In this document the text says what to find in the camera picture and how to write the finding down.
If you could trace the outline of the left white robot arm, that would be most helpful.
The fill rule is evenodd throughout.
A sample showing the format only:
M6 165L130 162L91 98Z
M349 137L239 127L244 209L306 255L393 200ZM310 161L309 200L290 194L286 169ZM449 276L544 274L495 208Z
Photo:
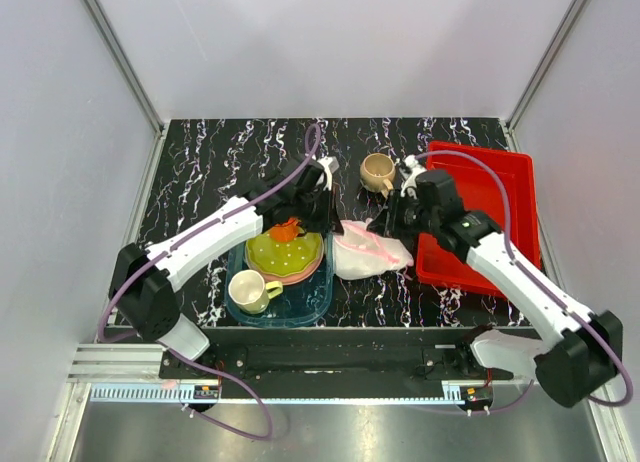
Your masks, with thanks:
M196 378L215 368L216 354L204 332L178 306L177 294L202 268L237 245L290 219L308 232L342 230L335 206L334 157L298 155L281 171L251 181L216 212L163 242L131 243L117 256L110 306L143 341L181 355Z

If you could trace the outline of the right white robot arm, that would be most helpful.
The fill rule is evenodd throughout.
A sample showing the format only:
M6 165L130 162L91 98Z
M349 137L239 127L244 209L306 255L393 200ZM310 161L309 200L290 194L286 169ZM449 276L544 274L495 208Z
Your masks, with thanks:
M466 378L488 368L533 379L557 404L571 408L621 374L623 324L595 314L519 257L504 229L483 211L469 211L444 170L418 170L390 191L368 231L402 239L429 234L490 281L526 317L536 339L478 329L454 353Z

